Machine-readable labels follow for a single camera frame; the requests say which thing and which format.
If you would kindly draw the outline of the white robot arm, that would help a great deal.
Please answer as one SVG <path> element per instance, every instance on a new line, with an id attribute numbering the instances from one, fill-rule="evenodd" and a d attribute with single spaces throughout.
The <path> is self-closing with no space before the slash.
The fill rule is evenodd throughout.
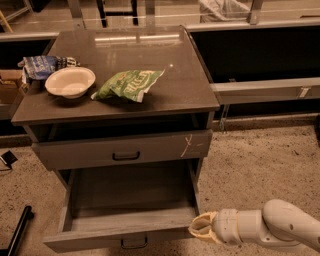
<path id="1" fill-rule="evenodd" d="M 199 240 L 226 246 L 254 243 L 285 252 L 305 247 L 320 252 L 320 222 L 280 199 L 266 202 L 261 210 L 203 213 L 192 221 L 189 232 Z"/>

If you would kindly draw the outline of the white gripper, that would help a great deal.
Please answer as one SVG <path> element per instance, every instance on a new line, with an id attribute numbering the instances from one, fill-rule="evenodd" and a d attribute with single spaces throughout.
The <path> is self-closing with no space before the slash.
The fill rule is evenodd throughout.
<path id="1" fill-rule="evenodd" d="M 192 221 L 192 228 L 188 228 L 195 238 L 208 243 L 228 246 L 238 245 L 241 239 L 238 232 L 238 211 L 236 209 L 222 209 L 218 213 L 206 212 Z"/>

